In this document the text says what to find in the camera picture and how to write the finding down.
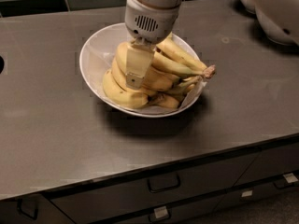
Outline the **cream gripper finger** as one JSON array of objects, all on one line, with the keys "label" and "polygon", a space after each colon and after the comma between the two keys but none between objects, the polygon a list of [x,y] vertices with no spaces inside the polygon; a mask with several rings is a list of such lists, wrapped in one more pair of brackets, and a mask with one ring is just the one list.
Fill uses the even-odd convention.
[{"label": "cream gripper finger", "polygon": [[146,74],[152,64],[154,50],[145,38],[136,38],[130,42],[126,57],[126,85],[134,90],[141,88]]}]

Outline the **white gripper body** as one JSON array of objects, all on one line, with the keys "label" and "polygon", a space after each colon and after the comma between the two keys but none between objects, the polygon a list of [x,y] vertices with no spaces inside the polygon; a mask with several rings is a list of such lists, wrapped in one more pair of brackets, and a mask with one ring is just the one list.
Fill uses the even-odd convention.
[{"label": "white gripper body", "polygon": [[172,31],[180,0],[126,0],[125,25],[134,38],[157,44]]}]

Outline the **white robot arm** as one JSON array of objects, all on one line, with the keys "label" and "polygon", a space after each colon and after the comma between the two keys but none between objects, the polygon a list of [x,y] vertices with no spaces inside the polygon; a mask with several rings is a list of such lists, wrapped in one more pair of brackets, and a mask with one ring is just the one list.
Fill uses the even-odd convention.
[{"label": "white robot arm", "polygon": [[[299,0],[249,0],[286,37],[299,43]],[[126,0],[125,25],[135,39],[127,53],[127,86],[141,87],[153,60],[153,46],[173,29],[183,0]]]}]

